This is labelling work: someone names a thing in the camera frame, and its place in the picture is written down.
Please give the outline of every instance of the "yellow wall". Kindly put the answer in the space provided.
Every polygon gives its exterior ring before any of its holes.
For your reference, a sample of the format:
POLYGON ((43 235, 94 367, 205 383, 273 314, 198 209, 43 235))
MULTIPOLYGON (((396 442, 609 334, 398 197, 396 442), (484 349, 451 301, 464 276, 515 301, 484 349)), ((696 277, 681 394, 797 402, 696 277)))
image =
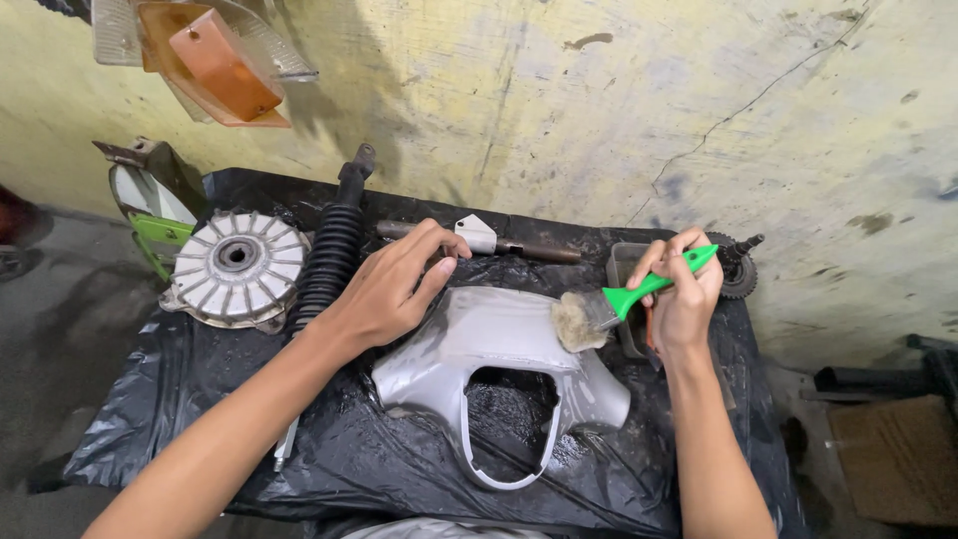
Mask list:
POLYGON ((958 340, 953 0, 280 5, 320 82, 288 89, 294 129, 257 130, 191 123, 155 75, 96 64, 83 22, 0 0, 0 182, 116 217, 91 139, 326 181, 368 141, 372 189, 764 232, 748 302, 784 363, 958 340))

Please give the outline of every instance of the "brush bristles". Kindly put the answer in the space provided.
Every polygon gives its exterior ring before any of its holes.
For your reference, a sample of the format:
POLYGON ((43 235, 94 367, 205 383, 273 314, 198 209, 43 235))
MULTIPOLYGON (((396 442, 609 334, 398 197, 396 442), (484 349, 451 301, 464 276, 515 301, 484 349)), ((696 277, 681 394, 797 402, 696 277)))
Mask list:
POLYGON ((589 348, 602 348, 608 340, 608 330, 590 323, 582 308, 582 297, 567 292, 552 306, 552 325, 562 347, 576 353, 589 348))

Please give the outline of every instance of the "green brush handle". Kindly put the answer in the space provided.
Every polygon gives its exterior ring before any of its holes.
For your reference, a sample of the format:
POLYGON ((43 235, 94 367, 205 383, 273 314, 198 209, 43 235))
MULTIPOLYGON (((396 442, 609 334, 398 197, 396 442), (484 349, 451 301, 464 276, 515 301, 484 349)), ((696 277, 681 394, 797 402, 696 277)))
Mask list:
MULTIPOLYGON (((717 250, 719 250, 719 246, 701 246, 683 252, 682 257, 685 258, 685 262, 689 264, 689 270, 695 272, 701 270, 702 266, 705 266, 705 263, 715 256, 717 250)), ((615 311, 615 314, 621 321, 626 321, 628 310, 631 309, 632 305, 642 298, 643 295, 653 293, 662 287, 671 285, 671 283, 672 279, 666 279, 665 277, 650 272, 646 275, 645 279, 642 279, 642 284, 639 285, 639 288, 635 290, 603 288, 602 291, 605 293, 605 299, 608 300, 608 304, 612 306, 612 310, 615 311)))

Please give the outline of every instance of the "table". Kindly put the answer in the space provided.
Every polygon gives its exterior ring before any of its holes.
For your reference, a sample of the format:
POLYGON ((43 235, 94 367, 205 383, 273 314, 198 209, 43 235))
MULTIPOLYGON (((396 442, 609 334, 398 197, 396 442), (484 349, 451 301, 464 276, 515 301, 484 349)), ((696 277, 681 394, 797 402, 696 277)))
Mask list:
MULTIPOLYGON (((204 178, 215 209, 276 215, 302 230, 315 229, 335 185, 245 169, 204 178)), ((668 239, 667 230, 594 228, 471 210, 367 191, 368 254, 384 245, 377 221, 415 223, 433 218, 452 225, 475 213, 497 234, 530 242, 578 246, 577 265, 512 255, 461 261, 448 286, 487 285, 558 297, 605 282, 604 263, 616 242, 668 239)), ((773 420, 771 397, 743 301, 721 300, 709 332, 736 408, 736 437, 763 491, 781 537, 808 531, 788 473, 785 448, 773 420)), ((238 387, 282 344, 257 330, 220 330, 183 313, 154 313, 141 331, 96 420, 64 471, 72 484, 122 487, 200 414, 238 387)), ((625 426, 615 434, 568 434, 532 485, 512 492, 483 490, 455 463, 431 424, 387 417, 369 377, 388 348, 344 367, 304 412, 291 459, 280 474, 267 456, 228 511, 284 520, 332 523, 346 517, 434 516, 465 522, 521 525, 556 533, 620 530, 677 537, 680 515, 674 436, 663 372, 626 359, 618 341, 600 357, 632 393, 625 426)), ((479 466, 493 477, 521 475, 541 447, 537 426, 547 417, 543 384, 528 373, 479 380, 468 390, 469 424, 479 466)))

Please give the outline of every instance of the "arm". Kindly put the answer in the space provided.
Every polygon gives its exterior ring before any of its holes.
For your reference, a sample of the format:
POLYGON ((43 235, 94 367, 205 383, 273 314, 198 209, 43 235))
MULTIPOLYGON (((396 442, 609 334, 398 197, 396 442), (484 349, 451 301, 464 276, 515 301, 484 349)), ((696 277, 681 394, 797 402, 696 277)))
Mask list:
MULTIPOLYGON (((690 539, 774 539, 775 526, 735 439, 709 352, 721 266, 713 259, 692 275, 681 257, 686 247, 709 244, 699 228, 667 244, 656 242, 627 285, 634 289, 649 271, 674 282, 654 302, 652 341, 672 399, 683 534, 690 539)), ((649 296, 642 301, 653 303, 649 296)))
POLYGON ((196 537, 342 365, 419 325, 455 269, 455 255, 471 256, 465 240, 431 219, 372 254, 335 303, 165 448, 84 539, 196 537), (450 256, 414 291, 440 246, 450 256))

